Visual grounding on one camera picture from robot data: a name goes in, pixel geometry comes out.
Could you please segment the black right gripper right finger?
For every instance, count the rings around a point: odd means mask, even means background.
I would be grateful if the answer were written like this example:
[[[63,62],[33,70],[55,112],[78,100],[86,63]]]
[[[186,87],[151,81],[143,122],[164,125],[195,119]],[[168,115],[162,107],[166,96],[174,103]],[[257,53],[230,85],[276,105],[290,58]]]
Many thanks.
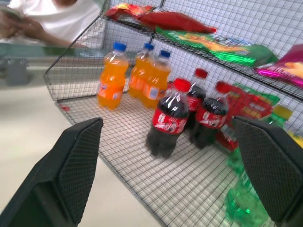
[[[279,227],[303,225],[303,149],[280,126],[235,116],[234,131],[248,177]]]

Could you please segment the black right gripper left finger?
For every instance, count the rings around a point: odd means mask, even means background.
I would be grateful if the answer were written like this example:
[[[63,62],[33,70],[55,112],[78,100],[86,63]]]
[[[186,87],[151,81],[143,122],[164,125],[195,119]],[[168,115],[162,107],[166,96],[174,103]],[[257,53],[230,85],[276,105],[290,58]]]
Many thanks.
[[[2,227],[76,227],[95,179],[103,120],[77,123],[31,169],[0,215]]]

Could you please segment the bystander bare hand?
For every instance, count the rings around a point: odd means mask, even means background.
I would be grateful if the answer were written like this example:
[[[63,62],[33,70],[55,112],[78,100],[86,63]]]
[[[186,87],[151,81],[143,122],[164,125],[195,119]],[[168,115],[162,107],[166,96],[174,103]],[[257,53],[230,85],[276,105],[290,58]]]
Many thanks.
[[[11,38],[17,34],[28,38],[44,40],[47,33],[43,27],[29,17],[23,17],[21,21],[16,21],[4,13],[0,14],[0,36],[1,38]]]

